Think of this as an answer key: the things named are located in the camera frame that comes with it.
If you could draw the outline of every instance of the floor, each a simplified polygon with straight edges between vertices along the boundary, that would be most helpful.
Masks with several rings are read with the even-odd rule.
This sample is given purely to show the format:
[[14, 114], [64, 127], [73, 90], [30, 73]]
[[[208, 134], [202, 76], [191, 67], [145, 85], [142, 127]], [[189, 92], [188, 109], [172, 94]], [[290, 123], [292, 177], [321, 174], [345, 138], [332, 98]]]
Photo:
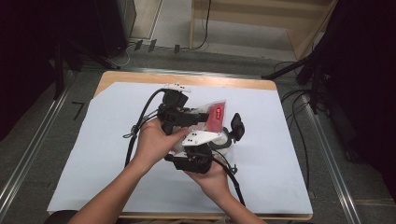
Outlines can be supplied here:
[[[149, 3], [149, 1], [140, 1], [143, 4]], [[277, 65], [280, 62], [296, 61], [284, 30], [262, 28], [256, 31], [257, 27], [241, 27], [216, 22], [209, 23], [209, 36], [205, 48], [174, 54], [175, 44], [188, 45], [190, 3], [188, 0], [166, 0], [161, 4], [153, 1], [152, 3], [154, 6], [152, 9], [148, 9], [149, 6], [138, 7], [136, 4], [138, 10], [144, 8], [147, 11], [159, 13], [150, 14], [151, 19], [147, 21], [151, 20], [152, 22], [149, 23], [154, 25], [146, 32], [142, 32], [138, 38], [133, 38], [132, 41], [144, 39], [144, 43], [149, 44], [150, 39], [157, 39], [157, 48], [152, 52], [149, 52], [148, 46], [143, 46], [140, 50], [129, 49], [129, 54], [122, 53], [111, 59], [116, 63], [123, 63], [124, 66], [121, 67], [123, 71], [147, 68], [148, 71], [166, 69], [186, 73], [188, 71], [201, 72], [214, 76], [230, 74], [235, 77], [260, 78], [260, 75], [271, 74], [274, 70], [288, 64]], [[181, 10], [181, 13], [177, 13], [175, 11], [177, 9]], [[211, 33], [212, 27], [218, 33]], [[236, 34], [232, 38], [227, 35], [230, 31]], [[254, 39], [260, 39], [256, 43], [257, 47], [252, 47]], [[87, 109], [87, 106], [83, 107], [81, 115], [74, 119], [78, 108], [73, 102], [83, 102], [88, 105], [104, 72], [104, 69], [97, 63], [85, 60], [80, 73], [69, 75], [70, 89], [64, 96], [60, 109], [55, 111], [56, 116], [47, 129], [47, 135], [42, 142], [37, 143], [38, 150], [30, 154], [31, 163], [27, 167], [29, 172], [20, 176], [21, 182], [17, 186], [19, 191], [16, 195], [12, 195], [13, 202], [7, 205], [7, 212], [0, 214], [1, 223], [42, 223], [48, 216], [45, 212], [48, 202], [56, 188], [70, 150], [73, 148]], [[295, 74], [290, 72], [276, 80], [280, 97], [288, 91], [301, 88], [296, 85], [294, 78]], [[53, 91], [53, 86], [51, 86], [44, 92], [11, 134], [0, 143], [1, 186], [7, 184], [15, 168], [19, 166], [21, 158], [24, 158], [23, 154], [26, 148], [30, 147], [35, 131], [40, 128], [41, 121], [53, 104], [51, 99]], [[289, 99], [284, 104], [285, 117], [291, 113], [292, 100]], [[311, 180], [308, 192], [314, 208], [314, 216], [310, 221], [325, 224], [396, 223], [396, 205], [390, 198], [380, 174], [370, 165], [351, 163], [346, 159], [343, 143], [339, 140], [327, 115], [325, 113], [312, 115], [308, 108], [302, 110], [297, 120], [302, 126], [308, 157], [304, 154], [302, 138], [295, 125], [291, 126], [290, 134], [302, 173], [305, 178], [310, 176]], [[331, 157], [335, 161], [335, 171], [334, 164], [328, 161], [327, 152], [331, 152]], [[340, 175], [342, 183], [335, 181], [337, 176], [334, 174]], [[345, 185], [346, 192], [339, 192], [337, 185]], [[353, 202], [352, 211], [346, 210], [342, 205], [344, 202], [340, 201], [340, 193], [349, 194]], [[358, 218], [351, 220], [348, 212], [353, 213], [353, 209], [356, 209]], [[269, 223], [289, 222], [270, 220]]]

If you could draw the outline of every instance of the white plastic part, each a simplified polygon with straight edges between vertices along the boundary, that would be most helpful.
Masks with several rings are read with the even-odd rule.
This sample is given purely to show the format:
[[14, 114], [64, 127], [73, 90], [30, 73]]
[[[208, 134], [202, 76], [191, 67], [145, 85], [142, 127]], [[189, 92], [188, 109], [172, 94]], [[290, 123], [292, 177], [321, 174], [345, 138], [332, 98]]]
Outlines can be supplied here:
[[178, 83], [175, 84], [168, 84], [166, 83], [165, 86], [163, 87], [164, 89], [169, 89], [169, 90], [174, 90], [174, 91], [186, 91], [186, 92], [191, 92], [190, 88], [186, 88], [184, 86], [181, 86]]
[[221, 138], [221, 133], [210, 133], [204, 131], [192, 131], [182, 142], [183, 147], [196, 147], [208, 143], [215, 139]]

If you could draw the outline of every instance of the hand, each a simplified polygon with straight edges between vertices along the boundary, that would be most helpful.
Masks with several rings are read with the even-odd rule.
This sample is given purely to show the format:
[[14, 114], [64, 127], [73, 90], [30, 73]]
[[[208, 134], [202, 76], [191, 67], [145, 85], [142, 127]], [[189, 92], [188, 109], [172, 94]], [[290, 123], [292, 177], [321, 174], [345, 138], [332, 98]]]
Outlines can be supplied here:
[[224, 169], [214, 161], [212, 161], [209, 171], [204, 175], [193, 172], [185, 173], [191, 177], [191, 179], [201, 187], [204, 194], [213, 201], [231, 195], [228, 187], [227, 174]]
[[188, 129], [183, 128], [176, 133], [166, 135], [161, 128], [159, 119], [146, 122], [140, 129], [133, 161], [139, 162], [145, 168], [150, 169], [155, 163], [163, 159], [177, 141], [187, 133]]

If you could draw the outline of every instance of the table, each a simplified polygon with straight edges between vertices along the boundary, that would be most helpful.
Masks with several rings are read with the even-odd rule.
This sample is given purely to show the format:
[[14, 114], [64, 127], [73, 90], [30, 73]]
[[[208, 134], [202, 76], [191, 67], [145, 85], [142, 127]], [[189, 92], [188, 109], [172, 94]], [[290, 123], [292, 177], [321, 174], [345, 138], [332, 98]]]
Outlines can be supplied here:
[[[129, 139], [122, 136], [136, 123], [150, 95], [163, 83], [176, 82], [192, 90], [187, 107], [226, 98], [225, 124], [230, 123], [231, 114], [241, 114], [247, 131], [240, 142], [230, 147], [226, 157], [230, 164], [237, 164], [235, 177], [247, 207], [266, 219], [311, 218], [312, 207], [274, 82], [126, 72], [104, 73], [48, 211], [78, 210], [122, 170], [129, 144]], [[159, 105], [161, 99], [157, 98], [148, 111]], [[253, 105], [260, 113], [246, 105]], [[266, 127], [255, 132], [263, 121]], [[223, 216], [199, 186], [168, 161], [158, 162], [141, 179], [131, 199], [122, 217]]]
[[[311, 48], [319, 32], [324, 32], [336, 0], [212, 0], [209, 19], [287, 29], [296, 58]], [[206, 20], [208, 0], [191, 4], [190, 48], [195, 20]]]

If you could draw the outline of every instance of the red label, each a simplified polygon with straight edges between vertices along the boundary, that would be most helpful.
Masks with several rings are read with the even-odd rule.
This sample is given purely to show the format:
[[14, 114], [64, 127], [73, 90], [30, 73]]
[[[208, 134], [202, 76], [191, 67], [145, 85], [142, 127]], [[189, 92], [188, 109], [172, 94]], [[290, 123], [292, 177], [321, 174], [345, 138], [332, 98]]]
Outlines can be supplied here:
[[220, 119], [220, 117], [221, 117], [221, 110], [218, 107], [218, 108], [216, 108], [216, 119]]

